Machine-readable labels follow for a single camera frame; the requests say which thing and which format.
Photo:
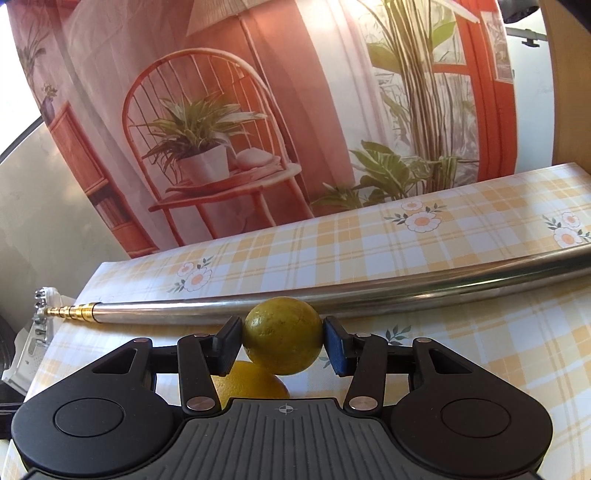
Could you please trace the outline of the large yellow lemon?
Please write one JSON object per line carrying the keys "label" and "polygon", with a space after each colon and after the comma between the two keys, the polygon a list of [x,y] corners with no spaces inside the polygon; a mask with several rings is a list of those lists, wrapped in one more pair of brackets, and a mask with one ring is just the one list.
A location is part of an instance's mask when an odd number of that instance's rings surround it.
{"label": "large yellow lemon", "polygon": [[252,362],[238,360],[228,375],[211,376],[221,407],[231,399],[290,399],[290,392],[279,378]]}

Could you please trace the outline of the green lime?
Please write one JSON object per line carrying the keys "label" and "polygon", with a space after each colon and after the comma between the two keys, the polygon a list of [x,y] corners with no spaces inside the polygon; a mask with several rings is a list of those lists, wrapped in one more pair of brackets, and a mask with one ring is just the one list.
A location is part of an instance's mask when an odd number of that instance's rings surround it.
{"label": "green lime", "polygon": [[242,345],[252,363],[273,375],[308,369],[322,349],[322,318],[308,303],[274,297],[252,308],[243,320]]}

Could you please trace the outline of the white plastic object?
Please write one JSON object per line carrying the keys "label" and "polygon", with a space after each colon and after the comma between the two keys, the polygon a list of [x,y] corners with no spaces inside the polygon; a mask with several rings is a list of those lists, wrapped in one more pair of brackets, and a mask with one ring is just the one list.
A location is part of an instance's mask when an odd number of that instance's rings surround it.
{"label": "white plastic object", "polygon": [[72,306],[74,299],[61,295],[53,287],[35,291],[34,315],[31,322],[16,335],[15,357],[2,374],[2,381],[19,394],[26,396],[51,341],[63,320],[45,314],[48,308]]}

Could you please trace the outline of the plaid floral tablecloth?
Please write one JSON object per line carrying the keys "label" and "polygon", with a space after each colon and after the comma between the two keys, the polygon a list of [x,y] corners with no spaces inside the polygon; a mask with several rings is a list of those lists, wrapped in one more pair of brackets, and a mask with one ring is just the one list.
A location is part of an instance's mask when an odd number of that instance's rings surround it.
{"label": "plaid floral tablecloth", "polygon": [[36,395],[135,337],[172,345],[288,296],[394,346],[429,337],[537,399],[545,479],[590,475],[590,176],[576,164],[101,264],[38,347]]}

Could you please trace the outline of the telescopic metal pole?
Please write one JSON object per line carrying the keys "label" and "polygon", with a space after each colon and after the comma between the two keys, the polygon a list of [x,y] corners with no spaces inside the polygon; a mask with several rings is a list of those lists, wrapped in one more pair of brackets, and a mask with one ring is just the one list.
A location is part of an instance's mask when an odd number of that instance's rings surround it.
{"label": "telescopic metal pole", "polygon": [[[288,290],[321,315],[339,318],[420,311],[518,294],[590,273],[590,246],[397,278]],[[276,292],[48,308],[63,320],[121,325],[215,325],[245,316]]]}

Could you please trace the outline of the printed room backdrop cloth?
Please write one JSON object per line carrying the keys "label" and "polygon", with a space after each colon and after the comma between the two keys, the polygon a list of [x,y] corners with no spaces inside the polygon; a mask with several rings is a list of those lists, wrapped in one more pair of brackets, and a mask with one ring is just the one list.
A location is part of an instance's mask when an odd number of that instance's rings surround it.
{"label": "printed room backdrop cloth", "polygon": [[497,1],[11,1],[43,121],[132,257],[511,174]]}

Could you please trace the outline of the black lamp fixture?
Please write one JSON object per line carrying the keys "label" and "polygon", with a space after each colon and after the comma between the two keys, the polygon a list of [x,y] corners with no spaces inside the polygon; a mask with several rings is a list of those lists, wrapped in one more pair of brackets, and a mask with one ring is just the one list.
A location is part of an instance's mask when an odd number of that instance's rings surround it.
{"label": "black lamp fixture", "polygon": [[538,48],[547,42],[547,32],[540,4],[537,0],[498,0],[506,33],[522,44]]}

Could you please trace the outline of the wooden board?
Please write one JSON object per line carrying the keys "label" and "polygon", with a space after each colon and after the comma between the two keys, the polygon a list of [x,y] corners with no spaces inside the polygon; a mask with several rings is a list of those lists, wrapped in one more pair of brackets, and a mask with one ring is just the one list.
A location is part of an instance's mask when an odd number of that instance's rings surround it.
{"label": "wooden board", "polygon": [[553,163],[590,170],[590,3],[542,1],[554,81]]}

